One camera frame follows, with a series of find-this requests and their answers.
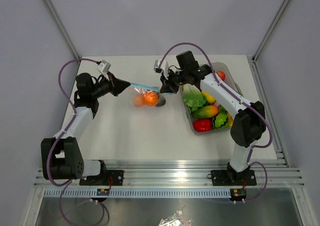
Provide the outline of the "orange toy tangerine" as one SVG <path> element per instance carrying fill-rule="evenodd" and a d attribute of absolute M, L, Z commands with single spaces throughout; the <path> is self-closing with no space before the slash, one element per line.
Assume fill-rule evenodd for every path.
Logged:
<path fill-rule="evenodd" d="M 158 103 L 159 97 L 155 91 L 147 91 L 143 94 L 142 100 L 146 106 L 154 107 Z"/>

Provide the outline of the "orange pink toy peach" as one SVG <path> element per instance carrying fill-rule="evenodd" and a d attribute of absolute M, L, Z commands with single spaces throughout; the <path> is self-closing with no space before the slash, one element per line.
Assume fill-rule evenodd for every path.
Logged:
<path fill-rule="evenodd" d="M 133 99 L 133 105 L 135 107 L 143 107 L 145 104 L 143 102 L 143 95 L 137 94 Z"/>

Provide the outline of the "clear zip top bag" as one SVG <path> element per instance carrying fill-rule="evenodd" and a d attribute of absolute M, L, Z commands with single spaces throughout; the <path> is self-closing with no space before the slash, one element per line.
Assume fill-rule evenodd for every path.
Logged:
<path fill-rule="evenodd" d="M 129 91 L 136 108 L 160 108 L 167 104 L 165 93 L 160 93 L 159 87 L 131 82 Z"/>

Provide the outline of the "yellow toy pear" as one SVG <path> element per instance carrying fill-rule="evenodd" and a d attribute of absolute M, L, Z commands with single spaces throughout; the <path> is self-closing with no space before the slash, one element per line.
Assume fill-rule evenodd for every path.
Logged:
<path fill-rule="evenodd" d="M 201 93 L 205 97 L 208 104 L 214 104 L 216 102 L 216 99 L 212 97 L 210 94 L 208 94 L 207 92 L 202 91 Z"/>

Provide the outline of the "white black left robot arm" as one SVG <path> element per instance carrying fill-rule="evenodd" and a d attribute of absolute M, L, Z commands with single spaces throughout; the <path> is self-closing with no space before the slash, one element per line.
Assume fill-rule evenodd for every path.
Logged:
<path fill-rule="evenodd" d="M 75 81 L 76 91 L 72 102 L 74 112 L 70 122 L 53 137 L 41 142 L 43 176 L 56 187 L 63 186 L 57 180 L 64 180 L 68 184 L 77 179 L 92 180 L 97 185 L 103 185 L 108 180 L 104 161 L 85 160 L 79 140 L 97 115 L 98 99 L 108 93 L 118 96 L 131 84 L 110 72 L 98 78 L 81 73 Z"/>

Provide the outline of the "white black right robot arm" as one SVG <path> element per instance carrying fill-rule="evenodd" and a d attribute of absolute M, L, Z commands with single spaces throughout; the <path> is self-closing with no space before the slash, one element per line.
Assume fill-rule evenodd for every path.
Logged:
<path fill-rule="evenodd" d="M 161 93 L 177 93 L 184 84 L 196 86 L 213 96 L 231 115 L 230 135 L 234 141 L 232 157 L 225 170 L 212 170 L 214 186 L 255 186 L 256 177 L 249 161 L 256 142 L 266 131 L 265 108 L 260 102 L 245 99 L 215 73 L 211 63 L 199 65 L 191 51 L 176 56 L 177 71 L 162 68 L 164 59 L 154 63 L 154 71 L 161 74 Z"/>

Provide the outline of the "clear plastic food bin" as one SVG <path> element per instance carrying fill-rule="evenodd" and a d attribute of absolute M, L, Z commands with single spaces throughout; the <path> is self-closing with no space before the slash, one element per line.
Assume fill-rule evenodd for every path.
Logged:
<path fill-rule="evenodd" d="M 183 101 L 183 86 L 181 86 L 180 87 L 180 89 L 179 89 L 179 91 L 180 91 L 180 94 L 181 94 L 181 98 L 182 98 L 182 101 Z M 203 135 L 203 134 L 208 134 L 208 133 L 211 133 L 211 132 L 214 132 L 214 131 L 218 131 L 218 130 L 224 130 L 224 129 L 230 129 L 231 127 L 228 127 L 228 128 L 223 128 L 223 129 L 213 129 L 213 124 L 212 124 L 212 119 L 213 119 L 213 117 L 211 117 L 211 118 L 209 118 L 210 120 L 211 120 L 211 126 L 212 126 L 212 129 L 211 129 L 211 131 L 207 131 L 207 132 L 196 132 L 195 130 L 194 130 L 194 128 L 193 128 L 193 122 L 194 121 L 196 121 L 196 120 L 199 120 L 198 118 L 196 118 L 196 117 L 193 117 L 192 116 L 192 114 L 190 115 L 189 114 L 189 112 L 188 112 L 188 110 L 187 110 L 187 107 L 186 107 L 186 105 L 184 104 L 184 102 L 183 102 L 183 105 L 184 105 L 184 108 L 185 108 L 185 111 L 186 111 L 186 118 L 187 118 L 187 120 L 188 120 L 188 122 L 189 122 L 189 125 L 190 125 L 190 128 L 191 128 L 191 130 L 196 134 L 196 135 Z M 223 113 L 226 113 L 227 114 L 227 111 L 220 105 L 220 107 L 218 108 L 218 113 L 221 113 L 221 112 L 223 112 Z"/>

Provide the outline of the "bag of small parts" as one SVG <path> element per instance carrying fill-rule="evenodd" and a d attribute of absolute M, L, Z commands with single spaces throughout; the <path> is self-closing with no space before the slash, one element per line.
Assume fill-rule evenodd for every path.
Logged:
<path fill-rule="evenodd" d="M 159 226 L 193 226 L 194 221 L 184 215 L 184 207 L 177 209 L 173 214 L 166 219 L 161 219 Z"/>

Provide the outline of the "green white toy cabbage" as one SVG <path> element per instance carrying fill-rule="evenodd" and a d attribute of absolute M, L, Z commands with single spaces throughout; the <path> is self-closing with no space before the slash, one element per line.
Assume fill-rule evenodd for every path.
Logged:
<path fill-rule="evenodd" d="M 208 102 L 202 92 L 194 85 L 185 84 L 182 89 L 182 100 L 187 107 L 189 114 L 207 106 Z"/>

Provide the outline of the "green orange toy mango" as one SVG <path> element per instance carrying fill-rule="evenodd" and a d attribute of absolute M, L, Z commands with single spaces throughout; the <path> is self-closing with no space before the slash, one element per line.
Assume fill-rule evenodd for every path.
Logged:
<path fill-rule="evenodd" d="M 198 119 L 211 118 L 216 116 L 219 113 L 218 111 L 219 109 L 216 106 L 208 105 L 194 111 L 192 116 Z"/>

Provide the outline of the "red toy bell pepper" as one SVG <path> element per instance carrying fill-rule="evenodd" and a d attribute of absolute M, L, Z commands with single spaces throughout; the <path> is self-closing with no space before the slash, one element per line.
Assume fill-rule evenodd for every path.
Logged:
<path fill-rule="evenodd" d="M 207 132 L 212 130 L 212 122 L 210 119 L 199 119 L 193 122 L 193 129 L 196 132 Z"/>

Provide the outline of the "pale purple toy garlic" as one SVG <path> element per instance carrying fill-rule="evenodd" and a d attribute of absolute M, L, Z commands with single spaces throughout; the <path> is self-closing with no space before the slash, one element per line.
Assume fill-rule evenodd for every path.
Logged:
<path fill-rule="evenodd" d="M 216 106 L 217 108 L 220 107 L 220 104 L 217 101 L 213 105 Z"/>

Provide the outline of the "green striped toy watermelon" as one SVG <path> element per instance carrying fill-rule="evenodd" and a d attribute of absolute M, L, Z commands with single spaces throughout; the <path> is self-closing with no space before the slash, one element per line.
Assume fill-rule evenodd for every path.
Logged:
<path fill-rule="evenodd" d="M 213 129 L 223 129 L 228 128 L 229 126 L 229 118 L 226 113 L 218 113 L 216 116 L 212 118 Z"/>

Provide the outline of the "yellow toy bell pepper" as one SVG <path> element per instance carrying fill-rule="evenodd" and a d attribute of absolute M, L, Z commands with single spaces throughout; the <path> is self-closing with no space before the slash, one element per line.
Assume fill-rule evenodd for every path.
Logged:
<path fill-rule="evenodd" d="M 227 113 L 227 117 L 228 117 L 228 125 L 229 125 L 229 127 L 232 127 L 234 119 L 230 113 Z"/>

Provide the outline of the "aluminium mounting rail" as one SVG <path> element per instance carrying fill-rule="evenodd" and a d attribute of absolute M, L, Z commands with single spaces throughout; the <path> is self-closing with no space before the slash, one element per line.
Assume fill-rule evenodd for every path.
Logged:
<path fill-rule="evenodd" d="M 208 175 L 223 170 L 227 162 L 197 161 L 113 161 L 105 162 L 107 170 L 122 170 L 124 188 L 210 188 Z M 255 171 L 257 187 L 265 178 L 268 188 L 302 188 L 304 180 L 298 168 L 289 167 L 284 159 L 266 160 L 251 167 Z"/>

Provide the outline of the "right aluminium frame post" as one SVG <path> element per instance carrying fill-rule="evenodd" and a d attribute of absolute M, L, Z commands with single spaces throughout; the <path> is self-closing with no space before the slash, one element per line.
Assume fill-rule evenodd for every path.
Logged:
<path fill-rule="evenodd" d="M 259 57 L 261 56 L 263 50 L 267 46 L 267 43 L 269 42 L 270 38 L 272 37 L 273 32 L 276 30 L 280 20 L 284 16 L 289 4 L 292 0 L 282 0 L 279 8 L 277 9 L 269 27 L 267 28 L 267 31 L 265 32 L 260 44 L 258 45 L 257 50 L 252 56 L 253 63 L 257 63 Z"/>

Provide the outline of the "aluminium frame post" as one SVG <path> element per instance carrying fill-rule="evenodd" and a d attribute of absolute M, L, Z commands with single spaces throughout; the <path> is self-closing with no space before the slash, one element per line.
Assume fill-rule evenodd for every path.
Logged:
<path fill-rule="evenodd" d="M 267 31 L 265 32 L 260 44 L 258 45 L 257 50 L 252 56 L 253 63 L 257 63 L 259 57 L 261 56 L 263 50 L 267 46 L 267 43 L 269 42 L 270 38 L 272 37 L 273 32 L 276 30 L 280 20 L 284 16 L 289 4 L 292 0 L 282 0 L 279 8 L 277 9 L 269 27 L 267 28 Z"/>
<path fill-rule="evenodd" d="M 47 8 L 47 11 L 51 18 L 53 19 L 56 28 L 58 29 L 59 33 L 61 34 L 66 46 L 68 47 L 69 51 L 71 52 L 72 56 L 74 58 L 80 58 L 80 54 L 77 51 L 72 39 L 70 38 L 70 35 L 68 31 L 66 30 L 59 13 L 56 10 L 56 7 L 52 0 L 42 0 L 45 7 Z"/>

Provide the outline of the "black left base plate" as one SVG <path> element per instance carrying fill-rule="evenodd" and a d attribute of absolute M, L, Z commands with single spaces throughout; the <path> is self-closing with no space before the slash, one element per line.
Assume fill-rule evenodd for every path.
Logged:
<path fill-rule="evenodd" d="M 123 170 L 103 170 L 99 175 L 80 179 L 80 186 L 122 186 L 124 180 Z"/>

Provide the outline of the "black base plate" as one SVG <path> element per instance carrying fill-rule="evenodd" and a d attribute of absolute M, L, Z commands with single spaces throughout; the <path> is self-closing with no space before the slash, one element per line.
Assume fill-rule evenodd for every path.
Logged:
<path fill-rule="evenodd" d="M 255 172 L 248 170 L 234 173 L 228 170 L 212 170 L 210 172 L 213 186 L 256 186 Z"/>
<path fill-rule="evenodd" d="M 80 186 L 122 186 L 124 180 L 123 170 L 103 170 L 99 175 L 80 179 Z"/>

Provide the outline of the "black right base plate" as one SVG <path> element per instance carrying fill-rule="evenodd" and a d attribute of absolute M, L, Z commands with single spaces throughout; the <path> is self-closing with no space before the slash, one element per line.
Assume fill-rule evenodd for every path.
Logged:
<path fill-rule="evenodd" d="M 256 186 L 255 172 L 248 170 L 234 173 L 228 170 L 212 170 L 210 172 L 213 186 Z"/>

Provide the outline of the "left aluminium frame post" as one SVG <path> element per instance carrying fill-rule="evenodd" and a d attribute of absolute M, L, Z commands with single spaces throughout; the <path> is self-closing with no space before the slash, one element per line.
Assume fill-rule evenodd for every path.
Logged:
<path fill-rule="evenodd" d="M 59 13 L 56 10 L 56 7 L 52 0 L 42 0 L 45 7 L 47 8 L 47 11 L 51 18 L 53 19 L 56 28 L 58 29 L 59 33 L 61 34 L 66 46 L 68 47 L 69 51 L 71 52 L 72 56 L 74 58 L 80 58 L 80 54 L 77 51 L 72 39 L 70 38 L 70 35 L 68 31 L 66 30 Z"/>

